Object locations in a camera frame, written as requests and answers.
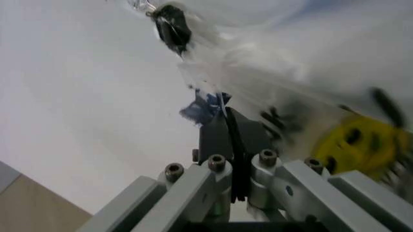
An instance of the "silver metal frame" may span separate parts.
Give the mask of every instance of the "silver metal frame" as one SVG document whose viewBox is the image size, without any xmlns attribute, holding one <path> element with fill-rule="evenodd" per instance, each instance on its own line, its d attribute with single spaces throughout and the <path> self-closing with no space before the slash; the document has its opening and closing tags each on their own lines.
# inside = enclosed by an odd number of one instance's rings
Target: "silver metal frame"
<svg viewBox="0 0 413 232">
<path fill-rule="evenodd" d="M 328 182 L 392 231 L 413 231 L 413 206 L 359 171 Z"/>
<path fill-rule="evenodd" d="M 187 222 L 201 222 L 217 198 L 213 172 L 193 164 L 155 204 L 132 232 L 179 231 Z"/>
<path fill-rule="evenodd" d="M 269 189 L 296 221 L 313 216 L 331 231 L 389 231 L 300 160 L 277 168 Z"/>
<path fill-rule="evenodd" d="M 130 231 L 165 193 L 165 186 L 140 176 L 77 232 Z"/>
</svg>

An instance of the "wooden surface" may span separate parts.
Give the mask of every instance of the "wooden surface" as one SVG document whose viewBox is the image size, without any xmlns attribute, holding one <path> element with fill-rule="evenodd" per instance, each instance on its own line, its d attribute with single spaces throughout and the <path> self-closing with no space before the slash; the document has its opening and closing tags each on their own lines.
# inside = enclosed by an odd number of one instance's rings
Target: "wooden surface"
<svg viewBox="0 0 413 232">
<path fill-rule="evenodd" d="M 90 214 L 21 175 L 0 194 L 1 232 L 73 232 Z"/>
</svg>

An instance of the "bolt head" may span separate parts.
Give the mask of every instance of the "bolt head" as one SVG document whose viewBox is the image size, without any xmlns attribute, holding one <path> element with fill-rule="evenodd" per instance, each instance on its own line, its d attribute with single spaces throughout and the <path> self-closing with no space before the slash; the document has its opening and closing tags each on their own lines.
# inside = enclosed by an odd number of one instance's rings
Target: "bolt head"
<svg viewBox="0 0 413 232">
<path fill-rule="evenodd" d="M 166 180 L 174 183 L 184 174 L 184 167 L 180 163 L 171 163 L 165 168 Z"/>
<path fill-rule="evenodd" d="M 272 167 L 277 162 L 278 154 L 273 150 L 264 149 L 260 152 L 259 157 L 260 163 L 262 163 L 264 166 Z"/>
<path fill-rule="evenodd" d="M 324 166 L 319 159 L 316 159 L 314 157 L 308 157 L 304 160 L 304 163 L 311 169 L 313 169 L 316 173 L 320 175 L 323 173 Z"/>
<path fill-rule="evenodd" d="M 208 158 L 208 167 L 214 172 L 222 172 L 225 168 L 225 157 L 219 154 L 212 155 Z"/>
</svg>

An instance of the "black object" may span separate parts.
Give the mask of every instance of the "black object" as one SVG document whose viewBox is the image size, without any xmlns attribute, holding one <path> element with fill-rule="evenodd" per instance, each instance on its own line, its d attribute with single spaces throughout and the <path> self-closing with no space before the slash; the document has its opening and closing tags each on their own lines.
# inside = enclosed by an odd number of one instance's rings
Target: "black object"
<svg viewBox="0 0 413 232">
<path fill-rule="evenodd" d="M 188 223 L 183 232 L 327 232 L 320 222 Z"/>
<path fill-rule="evenodd" d="M 210 156 L 220 154 L 233 167 L 231 202 L 244 201 L 250 183 L 251 159 L 263 149 L 271 149 L 271 142 L 260 122 L 252 121 L 236 110 L 226 107 L 199 133 L 199 160 L 202 164 Z"/>
<path fill-rule="evenodd" d="M 158 29 L 159 37 L 169 49 L 181 55 L 186 51 L 186 44 L 191 38 L 185 15 L 179 8 L 166 5 L 151 15 Z"/>
<path fill-rule="evenodd" d="M 403 114 L 384 90 L 380 88 L 372 88 L 371 95 L 384 113 L 392 120 L 392 123 L 396 128 L 403 128 L 405 126 Z"/>
</svg>

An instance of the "yellow gear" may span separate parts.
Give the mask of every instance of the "yellow gear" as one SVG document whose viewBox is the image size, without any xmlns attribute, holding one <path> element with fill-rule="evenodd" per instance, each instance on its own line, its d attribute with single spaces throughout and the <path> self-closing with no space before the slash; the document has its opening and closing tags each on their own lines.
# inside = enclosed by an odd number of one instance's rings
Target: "yellow gear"
<svg viewBox="0 0 413 232">
<path fill-rule="evenodd" d="M 408 145 L 407 132 L 355 115 L 343 120 L 322 138 L 312 155 L 332 169 L 332 174 L 359 170 L 378 180 L 398 153 L 405 154 Z"/>
</svg>

